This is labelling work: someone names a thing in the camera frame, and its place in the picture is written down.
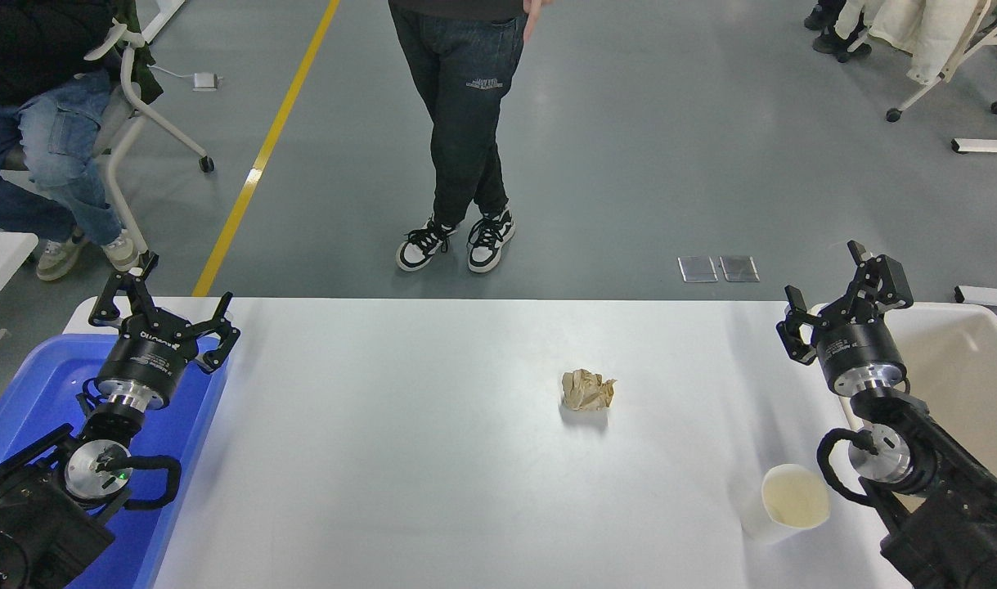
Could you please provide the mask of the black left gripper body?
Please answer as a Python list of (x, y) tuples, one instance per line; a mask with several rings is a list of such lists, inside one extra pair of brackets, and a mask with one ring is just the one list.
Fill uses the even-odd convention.
[(123, 383), (143, 385), (157, 395), (172, 395), (198, 344), (192, 324), (163, 310), (154, 318), (132, 314), (120, 320), (117, 312), (98, 312), (98, 326), (116, 326), (119, 338), (97, 376), (97, 390), (112, 394)]

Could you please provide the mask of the standing person's left hand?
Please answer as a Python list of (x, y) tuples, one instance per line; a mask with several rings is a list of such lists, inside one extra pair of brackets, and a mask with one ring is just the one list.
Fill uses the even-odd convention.
[(543, 8), (553, 3), (553, 0), (523, 0), (522, 10), (527, 14), (527, 23), (523, 31), (523, 41), (528, 43), (541, 19)]

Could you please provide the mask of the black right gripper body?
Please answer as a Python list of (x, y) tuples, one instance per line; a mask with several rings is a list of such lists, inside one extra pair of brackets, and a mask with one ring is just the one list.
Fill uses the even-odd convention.
[(845, 323), (822, 318), (813, 328), (813, 347), (832, 393), (893, 388), (907, 378), (905, 362), (883, 321)]

